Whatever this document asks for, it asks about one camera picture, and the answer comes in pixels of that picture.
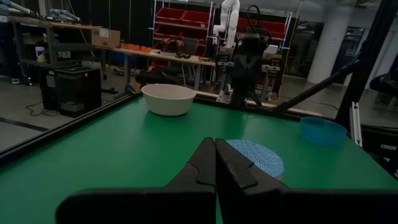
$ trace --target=round blue mat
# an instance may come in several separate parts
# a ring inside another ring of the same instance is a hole
[[[274,151],[251,141],[232,139],[226,142],[246,158],[253,161],[258,168],[271,177],[282,177],[285,171],[285,165],[282,158]]]

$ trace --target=green table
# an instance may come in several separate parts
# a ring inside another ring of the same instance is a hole
[[[169,118],[148,111],[143,98],[115,107],[0,169],[0,223],[54,223],[58,204],[83,189],[162,187],[205,137],[269,147],[291,188],[398,189],[349,138],[340,148],[316,146],[300,137],[297,121],[200,103]]]

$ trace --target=gray floor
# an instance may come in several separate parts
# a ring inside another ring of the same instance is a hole
[[[0,152],[18,144],[26,139],[30,139],[38,134],[40,131],[36,131],[13,124],[7,124],[0,121]]]
[[[124,91],[124,77],[117,76],[113,73],[111,68],[107,69],[108,79],[102,80],[101,87],[109,89],[113,87],[116,91],[122,93]],[[273,99],[277,102],[271,103],[281,103],[288,101],[291,98],[297,96],[301,92],[312,87],[313,84],[307,83],[306,80],[294,78],[294,77],[284,77],[284,84],[282,85],[282,90],[280,92],[280,99]],[[301,102],[297,106],[298,109],[314,111],[321,113],[323,116],[334,118],[337,114],[338,107],[340,106],[341,100],[344,96],[346,87],[333,85],[327,89],[322,90],[318,94],[310,97],[308,100]],[[377,92],[375,91],[365,91],[362,99],[360,101],[360,112],[361,112],[361,122],[363,124],[370,124],[374,126],[388,126],[398,128],[398,114],[381,111],[374,109],[374,101],[376,99]],[[114,95],[103,93],[103,105],[107,104],[109,101],[114,100]],[[56,117],[50,116],[31,116],[29,110],[25,109],[27,105],[33,105],[35,103],[41,102],[41,91],[38,85],[25,86],[25,85],[13,85],[11,84],[11,79],[8,77],[0,76],[0,118],[6,118],[13,121],[19,121],[27,124],[32,124],[35,126],[53,129],[60,125],[63,125],[73,118],[62,116],[60,114]],[[41,112],[42,105],[37,105],[32,107],[36,113]],[[9,132],[14,131],[18,137],[10,139],[9,142],[5,142],[8,139],[8,135],[4,134],[9,129]],[[17,131],[15,127],[3,125],[2,138],[0,139],[0,149],[9,147],[10,144],[14,144],[18,141],[23,141],[25,139],[31,138],[37,131]]]

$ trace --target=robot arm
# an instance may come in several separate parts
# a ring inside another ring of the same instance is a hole
[[[231,17],[229,18],[228,36],[226,41],[227,47],[232,47],[235,40],[236,28],[238,26],[239,10],[241,3],[239,0],[224,0],[221,5],[220,25],[213,26],[213,35],[218,37],[220,32],[225,32],[228,21],[229,8],[231,9]]]

